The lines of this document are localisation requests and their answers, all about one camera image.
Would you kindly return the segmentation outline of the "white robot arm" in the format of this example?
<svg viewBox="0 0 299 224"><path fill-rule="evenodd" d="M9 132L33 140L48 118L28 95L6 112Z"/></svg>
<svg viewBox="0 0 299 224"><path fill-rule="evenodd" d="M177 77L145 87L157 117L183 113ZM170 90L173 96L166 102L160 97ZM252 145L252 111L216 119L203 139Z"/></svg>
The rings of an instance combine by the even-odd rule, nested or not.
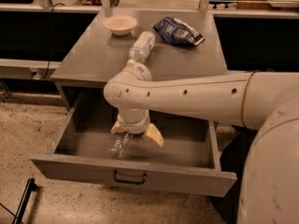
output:
<svg viewBox="0 0 299 224"><path fill-rule="evenodd" d="M242 176L237 224L299 224L299 75L240 72L154 81L129 61L104 87L119 110L115 133L141 133L149 112L256 131Z"/></svg>

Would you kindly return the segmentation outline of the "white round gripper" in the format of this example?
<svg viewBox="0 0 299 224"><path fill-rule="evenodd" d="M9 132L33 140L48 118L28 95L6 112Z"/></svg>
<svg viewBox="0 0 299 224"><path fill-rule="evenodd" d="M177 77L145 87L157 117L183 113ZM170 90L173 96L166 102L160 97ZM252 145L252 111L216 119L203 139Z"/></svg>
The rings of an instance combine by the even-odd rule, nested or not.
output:
<svg viewBox="0 0 299 224"><path fill-rule="evenodd" d="M150 114L147 109L120 109L118 121L110 132L131 134L143 133L143 138L153 142L159 148L164 147L164 138L154 124L150 124Z"/></svg>

